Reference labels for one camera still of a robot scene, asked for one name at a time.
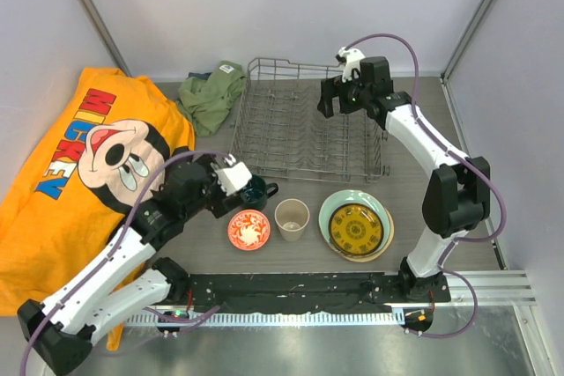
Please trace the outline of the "dark green mug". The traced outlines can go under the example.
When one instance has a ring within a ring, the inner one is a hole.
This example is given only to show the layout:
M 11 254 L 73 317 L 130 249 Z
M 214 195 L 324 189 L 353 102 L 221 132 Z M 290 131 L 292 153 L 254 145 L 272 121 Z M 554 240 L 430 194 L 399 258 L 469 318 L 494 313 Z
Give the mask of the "dark green mug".
M 278 193 L 276 182 L 267 183 L 264 178 L 253 175 L 249 183 L 241 191 L 243 210 L 262 211 L 270 198 Z

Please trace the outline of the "white red patterned bowl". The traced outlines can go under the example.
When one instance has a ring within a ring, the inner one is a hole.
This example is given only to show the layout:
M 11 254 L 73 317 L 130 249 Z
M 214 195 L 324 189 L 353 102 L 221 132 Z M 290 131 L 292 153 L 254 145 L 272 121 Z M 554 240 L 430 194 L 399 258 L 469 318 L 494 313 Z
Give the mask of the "white red patterned bowl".
M 255 251 L 264 246 L 271 235 L 269 219 L 258 210 L 242 210 L 236 213 L 227 227 L 232 245 L 242 251 Z

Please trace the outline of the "beige paper cup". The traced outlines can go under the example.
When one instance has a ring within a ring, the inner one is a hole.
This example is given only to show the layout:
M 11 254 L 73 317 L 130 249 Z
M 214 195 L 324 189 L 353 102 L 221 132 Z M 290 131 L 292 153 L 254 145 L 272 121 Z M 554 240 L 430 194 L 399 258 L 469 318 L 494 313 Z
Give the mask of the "beige paper cup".
M 295 242 L 305 232 L 311 214 L 303 201 L 289 198 L 278 204 L 274 211 L 274 218 L 283 239 Z

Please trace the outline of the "light green flower plate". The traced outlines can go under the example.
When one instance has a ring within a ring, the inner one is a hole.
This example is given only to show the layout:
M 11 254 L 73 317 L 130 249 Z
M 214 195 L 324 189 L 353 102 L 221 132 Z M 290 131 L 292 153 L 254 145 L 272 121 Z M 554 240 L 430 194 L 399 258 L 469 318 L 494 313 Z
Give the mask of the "light green flower plate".
M 327 197 L 320 209 L 318 215 L 318 226 L 326 244 L 328 241 L 330 241 L 328 226 L 331 215 L 336 209 L 349 203 L 359 203 L 372 209 L 382 221 L 384 231 L 383 240 L 387 238 L 390 231 L 390 221 L 388 218 L 388 215 L 390 215 L 390 213 L 387 211 L 387 209 L 372 195 L 364 191 L 346 189 L 335 192 Z

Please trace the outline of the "yellow patterned small plate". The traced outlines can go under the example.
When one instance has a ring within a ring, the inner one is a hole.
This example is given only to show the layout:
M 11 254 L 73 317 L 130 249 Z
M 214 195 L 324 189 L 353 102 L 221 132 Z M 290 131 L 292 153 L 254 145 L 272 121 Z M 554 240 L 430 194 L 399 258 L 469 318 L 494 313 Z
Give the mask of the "yellow patterned small plate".
M 328 228 L 332 244 L 350 256 L 372 254 L 383 242 L 381 219 L 372 209 L 359 203 L 336 209 Z

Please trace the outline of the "cream bird painted plate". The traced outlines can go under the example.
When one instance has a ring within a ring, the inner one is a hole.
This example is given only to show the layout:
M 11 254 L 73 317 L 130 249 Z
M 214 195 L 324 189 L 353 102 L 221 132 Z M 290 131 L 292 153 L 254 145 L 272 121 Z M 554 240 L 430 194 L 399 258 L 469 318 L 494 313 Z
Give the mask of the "cream bird painted plate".
M 343 257 L 344 259 L 350 262 L 365 263 L 365 262 L 371 262 L 373 260 L 376 260 L 377 258 L 382 256 L 386 252 L 386 250 L 390 247 L 392 240 L 394 239 L 395 236 L 395 223 L 391 215 L 388 215 L 388 218 L 390 221 L 389 234 L 387 238 L 382 242 L 382 244 L 373 253 L 365 254 L 361 256 L 353 256 L 348 253 L 341 252 L 330 241 L 327 242 L 327 245 L 334 253 L 338 254 L 339 256 Z

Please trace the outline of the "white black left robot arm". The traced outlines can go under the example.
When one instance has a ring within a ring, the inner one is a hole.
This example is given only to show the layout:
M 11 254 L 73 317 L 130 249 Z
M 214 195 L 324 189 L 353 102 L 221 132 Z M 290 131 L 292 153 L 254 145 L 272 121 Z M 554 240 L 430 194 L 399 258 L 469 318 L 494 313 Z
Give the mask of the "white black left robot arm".
M 75 277 L 42 302 L 29 299 L 17 311 L 27 341 L 55 375 L 68 375 L 96 343 L 137 310 L 165 300 L 181 303 L 189 276 L 176 262 L 157 260 L 134 282 L 120 282 L 149 260 L 202 210 L 223 217 L 240 203 L 252 174 L 233 155 L 186 151 L 151 176 L 168 176 L 152 198 L 138 198 L 116 235 Z

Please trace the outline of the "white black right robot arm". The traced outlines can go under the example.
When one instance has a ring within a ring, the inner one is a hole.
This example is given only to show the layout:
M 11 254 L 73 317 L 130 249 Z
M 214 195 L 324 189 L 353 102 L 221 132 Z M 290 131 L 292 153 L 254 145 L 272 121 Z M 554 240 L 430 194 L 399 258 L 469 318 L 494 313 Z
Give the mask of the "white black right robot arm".
M 397 280 L 403 298 L 425 299 L 438 285 L 442 265 L 456 243 L 489 215 L 489 163 L 453 146 L 423 116 L 410 94 L 395 90 L 385 57 L 366 57 L 352 48 L 338 53 L 337 60 L 342 74 L 322 81 L 318 111 L 326 118 L 336 111 L 365 111 L 411 153 L 429 178 L 422 203 L 426 226 L 402 260 Z

